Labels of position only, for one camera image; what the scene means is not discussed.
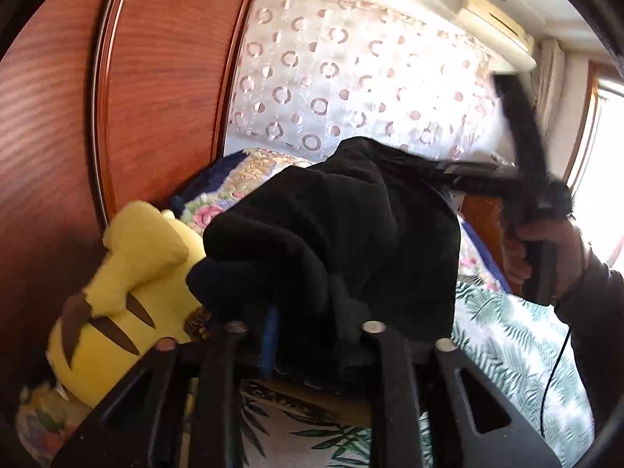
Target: hand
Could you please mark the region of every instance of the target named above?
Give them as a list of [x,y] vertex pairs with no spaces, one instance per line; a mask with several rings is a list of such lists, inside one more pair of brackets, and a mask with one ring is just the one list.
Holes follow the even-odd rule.
[[557,244],[553,295],[563,296],[584,272],[587,250],[578,229],[570,220],[541,220],[503,231],[503,266],[510,281],[522,283],[531,276],[524,241],[552,241]]

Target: black fabric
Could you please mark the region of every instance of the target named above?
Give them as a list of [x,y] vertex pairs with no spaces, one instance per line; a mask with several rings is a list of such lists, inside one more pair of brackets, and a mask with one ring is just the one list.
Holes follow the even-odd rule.
[[624,395],[624,279],[590,253],[585,274],[559,301],[598,434]]
[[422,160],[357,137],[287,168],[207,227],[189,289],[221,320],[233,303],[276,303],[278,356],[307,367],[338,363],[337,340],[366,319],[450,336],[459,224],[449,195],[414,177]]

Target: brown stripe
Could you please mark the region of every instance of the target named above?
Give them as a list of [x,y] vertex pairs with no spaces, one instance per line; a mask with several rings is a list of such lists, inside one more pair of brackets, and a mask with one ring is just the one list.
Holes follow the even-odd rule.
[[135,296],[130,294],[126,295],[126,309],[135,315],[136,318],[141,320],[144,324],[148,325],[152,329],[156,328],[156,324],[154,324],[154,320],[150,317],[150,314],[146,312],[143,305],[136,299]]
[[126,352],[138,356],[138,349],[124,331],[108,317],[92,318],[89,324]]
[[78,292],[65,301],[60,317],[60,342],[69,367],[72,367],[72,358],[80,339],[80,330],[89,318],[91,318],[91,305],[86,301],[84,292]]

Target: lace curtain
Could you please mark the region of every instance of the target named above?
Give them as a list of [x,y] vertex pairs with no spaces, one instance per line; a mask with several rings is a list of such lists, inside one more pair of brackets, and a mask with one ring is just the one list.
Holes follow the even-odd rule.
[[310,160],[362,135],[458,159],[488,128],[489,54],[366,0],[255,0],[228,136]]

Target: stuffed toy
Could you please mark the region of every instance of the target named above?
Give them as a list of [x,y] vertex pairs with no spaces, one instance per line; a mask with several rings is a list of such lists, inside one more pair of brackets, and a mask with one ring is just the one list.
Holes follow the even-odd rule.
[[107,255],[66,301],[47,353],[60,383],[91,408],[158,339],[190,341],[185,319],[200,304],[185,280],[205,257],[198,234],[140,201],[115,216],[103,242]]

